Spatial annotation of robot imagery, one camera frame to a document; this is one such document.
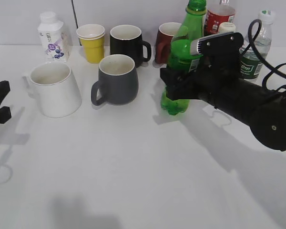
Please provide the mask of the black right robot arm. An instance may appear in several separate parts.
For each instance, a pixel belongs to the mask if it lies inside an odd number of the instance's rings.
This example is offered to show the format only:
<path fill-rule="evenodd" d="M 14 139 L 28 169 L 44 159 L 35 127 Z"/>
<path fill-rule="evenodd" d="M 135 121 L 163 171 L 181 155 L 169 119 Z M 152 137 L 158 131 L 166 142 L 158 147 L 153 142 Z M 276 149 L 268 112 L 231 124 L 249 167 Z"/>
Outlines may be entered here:
<path fill-rule="evenodd" d="M 202 100 L 250 127 L 268 148 L 286 151 L 286 85 L 276 90 L 237 77 L 233 70 L 203 66 L 183 73 L 160 69 L 171 100 Z"/>

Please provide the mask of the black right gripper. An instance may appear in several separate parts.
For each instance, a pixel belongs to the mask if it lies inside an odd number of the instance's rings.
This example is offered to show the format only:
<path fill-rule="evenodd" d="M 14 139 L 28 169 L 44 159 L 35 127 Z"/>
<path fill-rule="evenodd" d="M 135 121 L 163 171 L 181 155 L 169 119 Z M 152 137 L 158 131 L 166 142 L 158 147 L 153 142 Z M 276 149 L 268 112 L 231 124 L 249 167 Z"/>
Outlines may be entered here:
<path fill-rule="evenodd" d="M 182 70 L 161 68 L 160 78 L 165 83 L 170 100 L 199 99 L 211 105 L 239 105 L 240 71 L 235 67 L 206 67 L 186 73 Z"/>

